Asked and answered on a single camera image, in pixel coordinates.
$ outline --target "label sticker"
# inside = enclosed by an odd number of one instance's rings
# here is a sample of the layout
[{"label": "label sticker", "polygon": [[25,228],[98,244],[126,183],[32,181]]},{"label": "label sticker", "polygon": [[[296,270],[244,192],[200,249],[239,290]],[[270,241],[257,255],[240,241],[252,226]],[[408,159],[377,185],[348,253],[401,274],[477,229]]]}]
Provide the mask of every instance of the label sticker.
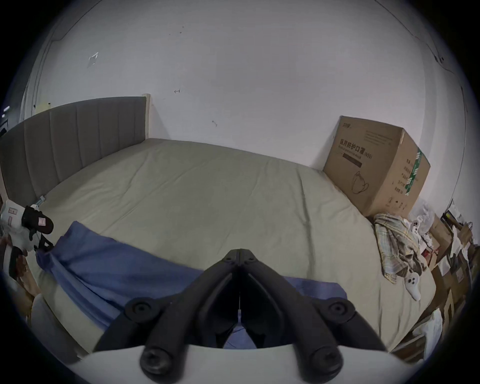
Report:
[{"label": "label sticker", "polygon": [[405,189],[407,190],[405,196],[408,196],[412,188],[413,181],[415,181],[415,176],[417,175],[417,171],[419,170],[420,166],[421,156],[422,152],[420,148],[417,148],[417,156],[415,157],[415,163],[413,164],[412,173],[410,174],[410,178],[407,180],[407,185],[405,186]]},{"label": "label sticker", "polygon": [[460,268],[457,272],[456,272],[456,279],[458,282],[462,281],[463,280],[463,271],[462,271],[462,268]]}]

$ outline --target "blue blanket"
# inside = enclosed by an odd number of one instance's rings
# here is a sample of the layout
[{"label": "blue blanket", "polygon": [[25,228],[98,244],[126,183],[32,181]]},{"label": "blue blanket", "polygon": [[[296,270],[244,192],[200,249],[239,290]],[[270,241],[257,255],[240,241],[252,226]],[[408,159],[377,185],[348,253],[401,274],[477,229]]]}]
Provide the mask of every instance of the blue blanket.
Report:
[{"label": "blue blanket", "polygon": [[[124,305],[137,297],[161,298],[183,291],[201,270],[178,265],[100,236],[74,221],[49,252],[38,250],[38,265],[55,277],[72,301],[107,329]],[[302,295],[347,298],[336,283],[286,277]],[[241,340],[244,332],[234,333]],[[227,348],[238,343],[227,343]],[[242,348],[248,348],[241,342]]]}]

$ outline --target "clutter pile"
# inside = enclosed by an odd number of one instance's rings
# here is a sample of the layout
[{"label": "clutter pile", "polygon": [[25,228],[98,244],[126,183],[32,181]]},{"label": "clutter pile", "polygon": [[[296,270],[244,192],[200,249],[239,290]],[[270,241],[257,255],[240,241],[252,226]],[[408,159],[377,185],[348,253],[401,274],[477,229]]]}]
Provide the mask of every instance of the clutter pile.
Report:
[{"label": "clutter pile", "polygon": [[383,274],[404,278],[414,300],[429,269],[435,296],[412,331],[395,348],[405,361],[427,358],[465,305],[480,270],[480,247],[451,202],[438,217],[419,198],[430,164],[408,133],[377,121],[342,116],[324,173],[373,221]]}]

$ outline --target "green tape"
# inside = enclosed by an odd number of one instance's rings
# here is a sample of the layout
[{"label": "green tape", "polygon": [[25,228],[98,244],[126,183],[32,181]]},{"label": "green tape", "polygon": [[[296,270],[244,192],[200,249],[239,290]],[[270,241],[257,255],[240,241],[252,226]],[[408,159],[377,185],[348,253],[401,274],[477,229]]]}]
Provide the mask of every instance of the green tape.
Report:
[{"label": "green tape", "polygon": [[407,185],[405,186],[405,189],[407,190],[407,193],[405,196],[408,196],[410,193],[410,190],[412,189],[413,181],[415,180],[415,176],[417,175],[417,171],[419,170],[420,167],[420,161],[423,153],[421,152],[420,148],[417,149],[417,157],[415,157],[415,163],[413,164],[413,169],[412,173],[410,173],[410,178],[407,181]]}]

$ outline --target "white game controller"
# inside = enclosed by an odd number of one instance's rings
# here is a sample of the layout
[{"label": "white game controller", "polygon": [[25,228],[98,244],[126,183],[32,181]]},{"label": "white game controller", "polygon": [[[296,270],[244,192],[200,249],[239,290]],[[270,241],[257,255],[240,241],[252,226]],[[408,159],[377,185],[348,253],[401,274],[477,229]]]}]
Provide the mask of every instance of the white game controller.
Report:
[{"label": "white game controller", "polygon": [[417,272],[409,272],[405,276],[405,288],[407,288],[407,291],[412,295],[415,301],[420,300],[420,291],[418,288],[419,281],[420,276]]}]

